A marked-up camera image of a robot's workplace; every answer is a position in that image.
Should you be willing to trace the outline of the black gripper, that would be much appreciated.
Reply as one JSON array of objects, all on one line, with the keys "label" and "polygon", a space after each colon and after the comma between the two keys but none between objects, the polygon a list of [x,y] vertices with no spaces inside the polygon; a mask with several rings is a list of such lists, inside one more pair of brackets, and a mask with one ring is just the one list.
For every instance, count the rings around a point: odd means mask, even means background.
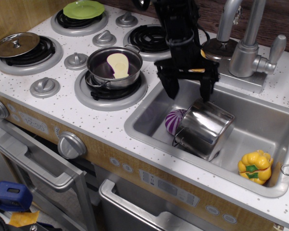
[{"label": "black gripper", "polygon": [[[209,101],[213,84],[219,81],[219,63],[202,57],[193,60],[186,67],[175,65],[172,59],[156,61],[158,77],[164,90],[171,99],[175,99],[179,91],[179,79],[199,80],[200,95],[203,101]],[[188,72],[189,69],[205,68],[204,73]]]}]

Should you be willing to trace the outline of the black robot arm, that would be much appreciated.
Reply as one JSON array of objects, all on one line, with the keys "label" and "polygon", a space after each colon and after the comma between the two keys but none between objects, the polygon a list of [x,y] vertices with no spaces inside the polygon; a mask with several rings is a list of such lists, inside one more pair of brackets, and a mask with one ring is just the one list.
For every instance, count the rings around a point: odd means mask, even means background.
[{"label": "black robot arm", "polygon": [[219,80],[215,61],[205,58],[199,41],[199,7],[193,0],[135,0],[135,7],[146,11],[153,4],[163,30],[171,58],[156,61],[157,75],[167,93],[174,99],[179,91],[179,79],[198,80],[200,96],[210,99],[214,84]]}]

